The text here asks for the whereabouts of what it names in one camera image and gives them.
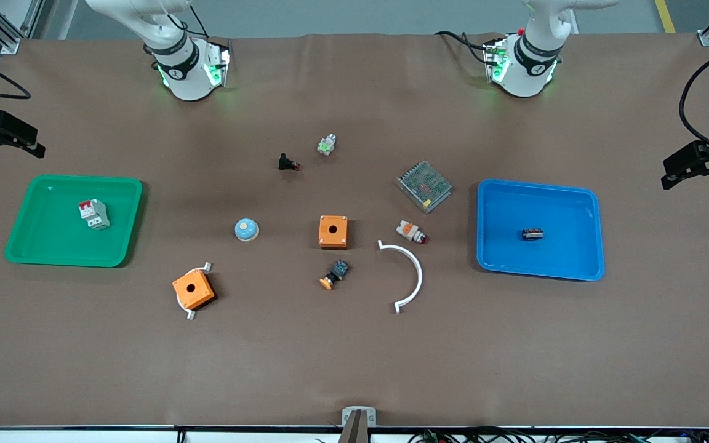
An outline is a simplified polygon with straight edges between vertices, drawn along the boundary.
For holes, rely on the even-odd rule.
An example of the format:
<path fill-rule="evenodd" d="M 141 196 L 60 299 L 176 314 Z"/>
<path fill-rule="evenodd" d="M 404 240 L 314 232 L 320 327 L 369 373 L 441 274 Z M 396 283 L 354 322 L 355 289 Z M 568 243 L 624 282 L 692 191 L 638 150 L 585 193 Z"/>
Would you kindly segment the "base connector plate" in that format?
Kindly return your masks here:
<path fill-rule="evenodd" d="M 503 83 L 507 70 L 510 67 L 508 39 L 498 38 L 485 42 L 482 45 L 482 54 L 485 61 L 485 73 L 489 83 Z"/>
<path fill-rule="evenodd" d="M 231 50 L 228 45 L 212 41 L 206 43 L 204 71 L 213 88 L 225 86 L 230 58 Z"/>

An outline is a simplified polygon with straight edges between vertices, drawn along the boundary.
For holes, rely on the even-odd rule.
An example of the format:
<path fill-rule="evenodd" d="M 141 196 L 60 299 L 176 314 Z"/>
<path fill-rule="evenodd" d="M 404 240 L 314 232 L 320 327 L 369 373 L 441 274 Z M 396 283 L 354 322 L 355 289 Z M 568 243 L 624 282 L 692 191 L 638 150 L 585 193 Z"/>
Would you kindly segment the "large white curved bracket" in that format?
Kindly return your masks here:
<path fill-rule="evenodd" d="M 416 283 L 415 286 L 410 292 L 409 295 L 406 295 L 403 297 L 403 299 L 397 300 L 393 303 L 393 309 L 396 315 L 401 314 L 402 309 L 405 308 L 406 305 L 414 301 L 421 292 L 421 288 L 424 283 L 424 270 L 422 269 L 422 264 L 420 263 L 419 259 L 417 258 L 416 255 L 414 255 L 413 252 L 411 252 L 409 249 L 405 249 L 405 247 L 396 245 L 396 244 L 386 244 L 383 243 L 381 239 L 378 239 L 377 241 L 377 247 L 378 250 L 394 250 L 394 252 L 397 252 L 401 255 L 404 255 L 413 265 L 416 273 Z"/>

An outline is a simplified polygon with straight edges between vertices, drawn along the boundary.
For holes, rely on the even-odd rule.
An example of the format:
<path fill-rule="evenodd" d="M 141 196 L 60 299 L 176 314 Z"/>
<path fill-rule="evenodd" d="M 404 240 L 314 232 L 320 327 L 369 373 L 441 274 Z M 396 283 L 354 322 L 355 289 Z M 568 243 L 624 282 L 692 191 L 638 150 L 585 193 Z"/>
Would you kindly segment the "blue plastic tray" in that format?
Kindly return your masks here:
<path fill-rule="evenodd" d="M 543 229 L 544 238 L 525 241 L 523 229 Z M 606 267 L 598 197 L 586 188 L 483 180 L 475 252 L 490 272 L 598 281 Z"/>

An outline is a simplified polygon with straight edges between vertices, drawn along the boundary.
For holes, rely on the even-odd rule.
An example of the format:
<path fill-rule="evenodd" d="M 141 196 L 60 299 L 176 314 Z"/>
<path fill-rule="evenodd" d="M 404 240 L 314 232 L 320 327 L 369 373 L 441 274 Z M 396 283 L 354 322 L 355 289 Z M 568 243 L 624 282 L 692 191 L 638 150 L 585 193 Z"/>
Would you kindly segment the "brown table mat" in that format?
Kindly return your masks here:
<path fill-rule="evenodd" d="M 228 88 L 184 103 L 138 42 L 22 43 L 0 70 L 32 98 L 0 109 L 47 154 L 0 148 L 0 425 L 327 424 L 366 405 L 385 425 L 709 426 L 709 177 L 660 186 L 709 49 L 585 34 L 563 57 L 515 99 L 439 36 L 243 39 Z M 453 186 L 430 214 L 396 182 L 424 161 Z M 7 260 L 47 174 L 141 181 L 121 266 Z M 481 268 L 487 179 L 593 191 L 603 277 Z M 349 218 L 348 249 L 319 247 L 326 214 Z M 398 315 L 415 269 L 378 239 L 425 275 Z"/>

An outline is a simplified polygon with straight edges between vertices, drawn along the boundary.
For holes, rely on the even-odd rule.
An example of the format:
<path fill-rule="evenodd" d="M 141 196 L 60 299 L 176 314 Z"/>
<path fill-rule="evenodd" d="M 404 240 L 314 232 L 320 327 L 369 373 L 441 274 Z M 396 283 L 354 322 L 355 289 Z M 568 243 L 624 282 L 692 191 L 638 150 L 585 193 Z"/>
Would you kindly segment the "right base connector plate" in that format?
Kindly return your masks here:
<path fill-rule="evenodd" d="M 231 50 L 228 45 L 212 41 L 206 43 L 204 71 L 213 88 L 225 86 L 230 58 Z"/>

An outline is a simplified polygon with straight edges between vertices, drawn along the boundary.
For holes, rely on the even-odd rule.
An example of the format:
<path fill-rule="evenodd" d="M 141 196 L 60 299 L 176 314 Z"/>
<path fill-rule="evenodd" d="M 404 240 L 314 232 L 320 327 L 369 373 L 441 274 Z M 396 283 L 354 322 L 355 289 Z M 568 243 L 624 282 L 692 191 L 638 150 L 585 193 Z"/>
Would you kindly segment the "blue and white dome button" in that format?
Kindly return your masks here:
<path fill-rule="evenodd" d="M 234 237 L 239 241 L 248 243 L 259 236 L 260 227 L 251 218 L 242 218 L 234 224 Z"/>

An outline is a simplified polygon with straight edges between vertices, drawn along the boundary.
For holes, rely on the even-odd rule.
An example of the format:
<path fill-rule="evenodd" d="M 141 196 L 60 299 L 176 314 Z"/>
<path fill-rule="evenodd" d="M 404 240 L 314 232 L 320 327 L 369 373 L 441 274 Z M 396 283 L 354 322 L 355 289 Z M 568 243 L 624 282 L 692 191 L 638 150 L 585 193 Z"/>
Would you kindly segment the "orange and black pushbutton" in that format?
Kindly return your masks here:
<path fill-rule="evenodd" d="M 332 264 L 329 272 L 319 279 L 319 283 L 326 290 L 334 290 L 337 283 L 344 280 L 350 269 L 351 267 L 346 261 L 339 259 Z"/>

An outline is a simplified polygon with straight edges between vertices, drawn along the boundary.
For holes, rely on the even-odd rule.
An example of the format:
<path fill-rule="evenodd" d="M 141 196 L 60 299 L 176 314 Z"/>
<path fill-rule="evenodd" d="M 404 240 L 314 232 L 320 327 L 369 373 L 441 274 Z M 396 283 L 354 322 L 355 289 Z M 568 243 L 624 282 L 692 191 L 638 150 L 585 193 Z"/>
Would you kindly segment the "red and white pushbutton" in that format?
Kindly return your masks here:
<path fill-rule="evenodd" d="M 414 223 L 402 220 L 396 227 L 396 232 L 398 235 L 402 236 L 408 241 L 425 245 L 428 243 L 428 236 Z"/>

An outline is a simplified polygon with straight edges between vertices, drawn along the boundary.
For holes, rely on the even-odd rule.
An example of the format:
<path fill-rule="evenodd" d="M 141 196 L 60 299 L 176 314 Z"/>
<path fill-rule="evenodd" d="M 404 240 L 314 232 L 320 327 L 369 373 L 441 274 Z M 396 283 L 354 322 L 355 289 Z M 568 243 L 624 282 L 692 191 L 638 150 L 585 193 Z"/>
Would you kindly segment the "red and white circuit breaker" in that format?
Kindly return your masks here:
<path fill-rule="evenodd" d="M 111 226 L 106 204 L 98 199 L 88 199 L 79 202 L 78 208 L 81 218 L 90 229 L 99 231 L 108 229 Z"/>

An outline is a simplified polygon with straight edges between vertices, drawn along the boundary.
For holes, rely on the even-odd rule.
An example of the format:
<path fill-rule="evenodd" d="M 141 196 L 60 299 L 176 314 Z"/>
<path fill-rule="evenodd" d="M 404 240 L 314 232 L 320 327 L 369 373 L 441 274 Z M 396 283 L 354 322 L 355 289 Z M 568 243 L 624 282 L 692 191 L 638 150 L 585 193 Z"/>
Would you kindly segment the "metal mesh power supply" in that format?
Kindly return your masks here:
<path fill-rule="evenodd" d="M 453 191 L 451 183 L 429 162 L 419 162 L 396 179 L 398 188 L 424 214 L 430 214 Z"/>

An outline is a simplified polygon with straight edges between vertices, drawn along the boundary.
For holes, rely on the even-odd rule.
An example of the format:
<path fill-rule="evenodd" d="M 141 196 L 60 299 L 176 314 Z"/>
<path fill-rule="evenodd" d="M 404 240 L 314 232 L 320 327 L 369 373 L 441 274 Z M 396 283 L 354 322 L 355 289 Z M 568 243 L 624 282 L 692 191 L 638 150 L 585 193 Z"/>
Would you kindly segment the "green plastic tray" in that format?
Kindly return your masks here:
<path fill-rule="evenodd" d="M 11 263 L 115 268 L 126 261 L 143 196 L 129 177 L 40 175 L 27 187 L 4 255 Z M 110 226 L 96 230 L 81 207 L 97 200 Z"/>

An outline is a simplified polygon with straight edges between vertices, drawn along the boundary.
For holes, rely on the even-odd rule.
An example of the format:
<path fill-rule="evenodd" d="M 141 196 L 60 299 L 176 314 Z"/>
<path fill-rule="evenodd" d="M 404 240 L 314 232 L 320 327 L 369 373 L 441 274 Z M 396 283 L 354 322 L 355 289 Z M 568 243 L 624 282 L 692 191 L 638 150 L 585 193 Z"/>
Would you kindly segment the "left base connector plate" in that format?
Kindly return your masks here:
<path fill-rule="evenodd" d="M 507 70 L 510 67 L 508 39 L 498 38 L 485 42 L 482 45 L 482 54 L 485 61 L 485 73 L 489 83 L 503 83 Z"/>

